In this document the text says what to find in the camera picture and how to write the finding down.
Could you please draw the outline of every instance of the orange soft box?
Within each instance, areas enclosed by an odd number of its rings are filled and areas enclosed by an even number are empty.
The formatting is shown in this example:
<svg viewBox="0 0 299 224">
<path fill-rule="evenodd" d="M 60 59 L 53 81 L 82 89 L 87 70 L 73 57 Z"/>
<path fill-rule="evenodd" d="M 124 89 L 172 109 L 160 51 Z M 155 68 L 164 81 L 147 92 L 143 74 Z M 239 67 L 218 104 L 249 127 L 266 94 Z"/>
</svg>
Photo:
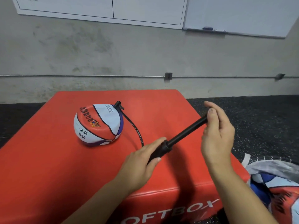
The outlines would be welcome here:
<svg viewBox="0 0 299 224">
<path fill-rule="evenodd" d="M 177 90 L 58 92 L 0 150 L 0 223 L 60 223 L 111 181 L 125 157 L 140 149 L 124 119 L 110 145 L 86 147 L 74 133 L 80 107 L 121 101 L 144 143 L 172 138 L 200 116 Z M 204 127 L 162 158 L 148 183 L 125 199 L 109 222 L 198 221 L 215 214 L 221 201 L 200 152 Z M 249 174 L 231 155 L 244 181 Z"/>
</svg>

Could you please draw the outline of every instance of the black rubber floor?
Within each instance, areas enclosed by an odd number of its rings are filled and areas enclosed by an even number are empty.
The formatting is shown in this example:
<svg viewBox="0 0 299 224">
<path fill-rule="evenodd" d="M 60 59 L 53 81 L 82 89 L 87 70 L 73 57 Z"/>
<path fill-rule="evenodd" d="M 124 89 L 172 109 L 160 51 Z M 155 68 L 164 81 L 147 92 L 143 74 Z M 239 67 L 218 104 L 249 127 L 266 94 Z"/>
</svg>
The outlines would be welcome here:
<svg viewBox="0 0 299 224">
<path fill-rule="evenodd" d="M 236 128 L 232 153 L 240 161 L 244 153 L 254 156 L 282 156 L 299 160 L 299 95 L 188 99 L 203 115 L 205 100 L 224 109 Z M 2 147 L 44 103 L 0 105 L 0 147 Z M 200 223 L 226 223 L 220 212 Z"/>
</svg>

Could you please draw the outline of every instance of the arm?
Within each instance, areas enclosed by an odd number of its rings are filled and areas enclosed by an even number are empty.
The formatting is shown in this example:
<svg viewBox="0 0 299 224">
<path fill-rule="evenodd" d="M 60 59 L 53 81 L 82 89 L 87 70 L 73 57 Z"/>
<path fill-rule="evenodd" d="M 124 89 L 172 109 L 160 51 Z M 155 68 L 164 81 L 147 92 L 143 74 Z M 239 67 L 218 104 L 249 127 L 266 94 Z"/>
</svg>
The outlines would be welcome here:
<svg viewBox="0 0 299 224">
<path fill-rule="evenodd" d="M 62 224 L 105 224 L 115 208 L 132 192 L 144 186 L 161 158 L 147 162 L 165 140 L 162 137 L 127 156 L 117 176 L 68 217 Z"/>
<path fill-rule="evenodd" d="M 278 224 L 260 199 L 234 172 L 230 153 L 235 129 L 225 112 L 212 102 L 202 137 L 202 154 L 230 224 Z"/>
</svg>

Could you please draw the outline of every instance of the hand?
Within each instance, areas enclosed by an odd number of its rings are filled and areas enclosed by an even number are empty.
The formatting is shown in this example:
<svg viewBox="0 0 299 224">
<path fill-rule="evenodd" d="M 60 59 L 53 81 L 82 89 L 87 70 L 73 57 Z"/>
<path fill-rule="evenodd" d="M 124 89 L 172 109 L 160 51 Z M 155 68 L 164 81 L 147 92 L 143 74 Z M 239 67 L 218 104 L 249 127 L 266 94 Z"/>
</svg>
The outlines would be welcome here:
<svg viewBox="0 0 299 224">
<path fill-rule="evenodd" d="M 153 151 L 155 151 L 164 140 L 166 140 L 165 137 L 159 138 L 126 157 L 114 181 L 125 188 L 128 195 L 144 186 L 152 176 L 161 158 L 154 158 L 148 165 L 147 162 Z"/>
<path fill-rule="evenodd" d="M 204 105 L 210 108 L 207 114 L 207 127 L 202 136 L 201 150 L 204 160 L 208 168 L 231 166 L 230 153 L 235 128 L 218 105 L 208 101 L 205 101 Z"/>
</svg>

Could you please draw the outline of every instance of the concrete wall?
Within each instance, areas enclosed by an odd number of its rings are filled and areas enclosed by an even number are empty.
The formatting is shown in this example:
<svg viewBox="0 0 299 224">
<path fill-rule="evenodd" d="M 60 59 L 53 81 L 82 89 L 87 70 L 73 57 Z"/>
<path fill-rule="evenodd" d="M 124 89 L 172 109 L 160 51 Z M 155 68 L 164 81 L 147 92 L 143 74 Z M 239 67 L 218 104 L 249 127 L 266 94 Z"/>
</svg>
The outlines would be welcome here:
<svg viewBox="0 0 299 224">
<path fill-rule="evenodd" d="M 299 76 L 299 20 L 285 40 L 76 21 L 0 5 L 0 74 Z M 177 89 L 186 98 L 299 94 L 299 79 L 1 77 L 0 103 L 61 90 Z"/>
</svg>

